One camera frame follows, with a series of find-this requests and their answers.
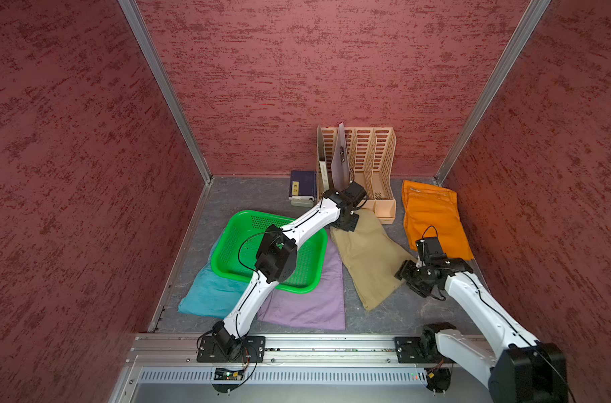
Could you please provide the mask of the khaki pants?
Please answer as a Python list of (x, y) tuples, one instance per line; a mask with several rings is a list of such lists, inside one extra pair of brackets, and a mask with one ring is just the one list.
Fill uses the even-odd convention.
[(373, 212), (361, 209), (355, 215), (359, 221), (354, 231), (331, 228), (331, 235), (364, 309), (370, 312), (400, 288), (403, 281), (395, 274), (413, 257), (387, 235)]

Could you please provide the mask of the orange pants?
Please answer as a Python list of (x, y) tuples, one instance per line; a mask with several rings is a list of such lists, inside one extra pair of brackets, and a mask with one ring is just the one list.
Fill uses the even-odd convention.
[(474, 259), (458, 213), (458, 195), (455, 191), (403, 181), (402, 201), (405, 210), (404, 230), (412, 250), (416, 249), (416, 241), (433, 226), (449, 258)]

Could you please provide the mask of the green plastic basket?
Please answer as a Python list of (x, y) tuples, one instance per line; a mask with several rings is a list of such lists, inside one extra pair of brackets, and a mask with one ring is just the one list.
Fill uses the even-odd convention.
[(228, 221), (215, 249), (213, 271), (227, 279), (250, 282), (260, 270), (279, 282), (278, 290), (312, 292), (322, 276), (328, 236), (321, 229), (301, 246), (286, 227), (293, 220), (270, 213), (243, 210)]

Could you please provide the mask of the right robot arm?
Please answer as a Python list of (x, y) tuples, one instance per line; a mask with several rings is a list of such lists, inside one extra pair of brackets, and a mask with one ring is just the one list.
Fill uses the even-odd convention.
[(401, 364), (426, 363), (430, 391), (451, 384), (450, 364), (457, 364), (484, 385), (494, 402), (574, 402), (567, 383), (567, 362), (555, 344), (527, 331), (485, 290), (461, 259), (406, 260), (396, 279), (423, 298), (455, 300), (485, 337), (476, 344), (448, 322), (426, 325), (421, 337), (397, 338)]

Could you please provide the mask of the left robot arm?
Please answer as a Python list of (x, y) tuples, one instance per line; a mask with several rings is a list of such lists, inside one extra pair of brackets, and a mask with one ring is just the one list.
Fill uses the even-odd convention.
[(367, 199), (364, 188), (352, 182), (343, 191), (325, 191), (319, 203), (293, 222), (282, 227), (268, 226), (257, 249), (248, 286), (230, 314), (215, 323), (211, 331), (216, 346), (227, 359), (235, 360), (243, 352), (243, 338), (248, 335), (254, 316), (272, 290), (294, 274), (303, 244), (330, 224), (343, 231), (354, 231), (359, 222), (354, 212)]

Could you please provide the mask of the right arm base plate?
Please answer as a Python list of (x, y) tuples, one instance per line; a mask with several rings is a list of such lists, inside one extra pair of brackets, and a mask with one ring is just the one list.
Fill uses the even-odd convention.
[(394, 351), (399, 364), (453, 364), (454, 361), (439, 353), (435, 335), (421, 337), (395, 337)]

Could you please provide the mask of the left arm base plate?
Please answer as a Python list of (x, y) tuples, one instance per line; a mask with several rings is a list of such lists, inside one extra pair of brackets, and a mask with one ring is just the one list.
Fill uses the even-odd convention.
[(198, 363), (261, 363), (265, 356), (266, 337), (247, 336), (232, 346), (222, 347), (213, 335), (201, 337), (197, 347)]

